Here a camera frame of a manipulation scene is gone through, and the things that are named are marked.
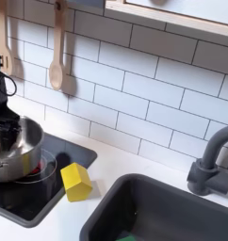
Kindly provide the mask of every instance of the shelf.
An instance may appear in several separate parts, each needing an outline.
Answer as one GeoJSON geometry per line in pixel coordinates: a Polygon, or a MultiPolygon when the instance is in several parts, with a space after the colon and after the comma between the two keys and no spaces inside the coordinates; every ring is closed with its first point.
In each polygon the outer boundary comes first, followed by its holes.
{"type": "Polygon", "coordinates": [[[228,36],[228,24],[221,24],[204,19],[167,12],[164,10],[127,4],[123,0],[106,0],[106,8],[144,18],[158,20],[165,23],[178,24],[210,33],[228,36]]]}

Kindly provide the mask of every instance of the tile backsplash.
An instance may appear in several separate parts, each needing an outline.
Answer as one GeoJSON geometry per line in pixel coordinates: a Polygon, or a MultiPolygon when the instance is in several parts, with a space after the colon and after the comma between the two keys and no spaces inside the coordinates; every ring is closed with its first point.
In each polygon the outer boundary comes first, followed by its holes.
{"type": "MultiPolygon", "coordinates": [[[[69,4],[60,91],[48,68],[54,0],[8,0],[17,95],[8,105],[128,152],[188,171],[228,125],[228,38],[69,4]]],[[[12,85],[7,81],[8,90],[12,85]]],[[[228,143],[218,164],[228,169],[228,143]]]]}

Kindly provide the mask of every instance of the gray sink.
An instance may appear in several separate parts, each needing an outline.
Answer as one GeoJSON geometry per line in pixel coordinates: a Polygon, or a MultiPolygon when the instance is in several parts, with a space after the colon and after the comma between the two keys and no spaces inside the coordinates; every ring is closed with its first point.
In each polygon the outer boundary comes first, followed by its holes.
{"type": "Polygon", "coordinates": [[[143,175],[125,175],[90,216],[80,241],[128,236],[137,241],[228,241],[228,208],[143,175]]]}

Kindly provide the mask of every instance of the yellow toy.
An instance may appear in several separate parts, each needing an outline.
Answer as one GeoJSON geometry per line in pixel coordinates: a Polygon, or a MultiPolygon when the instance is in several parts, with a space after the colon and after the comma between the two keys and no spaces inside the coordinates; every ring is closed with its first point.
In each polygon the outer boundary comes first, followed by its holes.
{"type": "Polygon", "coordinates": [[[68,200],[85,200],[92,190],[87,170],[77,163],[72,163],[60,172],[68,200]]]}

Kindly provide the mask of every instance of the wooden spatula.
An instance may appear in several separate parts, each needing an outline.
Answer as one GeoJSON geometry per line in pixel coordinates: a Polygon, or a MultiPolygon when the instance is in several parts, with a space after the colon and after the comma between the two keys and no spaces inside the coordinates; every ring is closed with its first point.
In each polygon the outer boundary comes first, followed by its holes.
{"type": "Polygon", "coordinates": [[[64,49],[64,29],[65,29],[65,0],[56,0],[56,24],[54,30],[54,59],[50,66],[49,77],[53,89],[61,88],[63,78],[65,76],[63,66],[63,49],[64,49]]]}
{"type": "Polygon", "coordinates": [[[0,56],[2,57],[1,71],[12,75],[13,56],[8,48],[7,0],[0,0],[0,56]]]}

